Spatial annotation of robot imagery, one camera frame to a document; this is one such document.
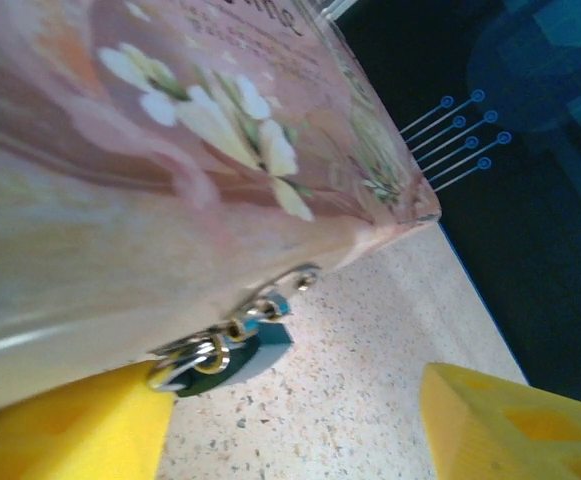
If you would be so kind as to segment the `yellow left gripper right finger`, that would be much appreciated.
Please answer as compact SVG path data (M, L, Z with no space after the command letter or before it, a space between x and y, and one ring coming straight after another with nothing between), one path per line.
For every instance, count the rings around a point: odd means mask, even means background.
M420 410L437 480L581 480L581 402L447 363Z

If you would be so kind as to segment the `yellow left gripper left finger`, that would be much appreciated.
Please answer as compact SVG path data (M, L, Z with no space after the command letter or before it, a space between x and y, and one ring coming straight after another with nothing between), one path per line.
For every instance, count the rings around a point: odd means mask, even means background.
M111 370L0 410L0 480L155 480L175 397L152 362Z

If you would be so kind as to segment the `silver key with ring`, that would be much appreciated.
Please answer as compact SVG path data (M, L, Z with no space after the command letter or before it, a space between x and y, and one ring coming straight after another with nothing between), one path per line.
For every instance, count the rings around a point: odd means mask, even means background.
M158 357L147 374L156 392L178 392L193 384L193 373L216 375L229 365L231 353L222 334L200 334L176 340L153 351Z

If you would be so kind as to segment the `teal padlock with steel shackle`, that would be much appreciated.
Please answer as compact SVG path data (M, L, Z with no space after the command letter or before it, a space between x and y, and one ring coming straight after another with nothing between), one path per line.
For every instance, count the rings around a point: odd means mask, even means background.
M293 344L281 322L291 312L288 300L271 292L253 300L231 320L206 359L191 358L177 367L168 386L181 397L244 383L272 367Z

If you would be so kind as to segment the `pink floral tin box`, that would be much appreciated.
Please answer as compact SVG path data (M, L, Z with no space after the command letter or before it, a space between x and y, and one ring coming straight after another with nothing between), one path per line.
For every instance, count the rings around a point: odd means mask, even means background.
M440 214L310 0L0 0L0 409Z

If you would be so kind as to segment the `blue translucent plastic stool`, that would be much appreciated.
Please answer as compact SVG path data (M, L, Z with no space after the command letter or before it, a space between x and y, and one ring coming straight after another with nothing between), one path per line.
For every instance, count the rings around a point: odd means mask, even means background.
M581 0L502 0L481 32L466 81L506 129L550 149L581 198L581 155L563 127L581 126Z

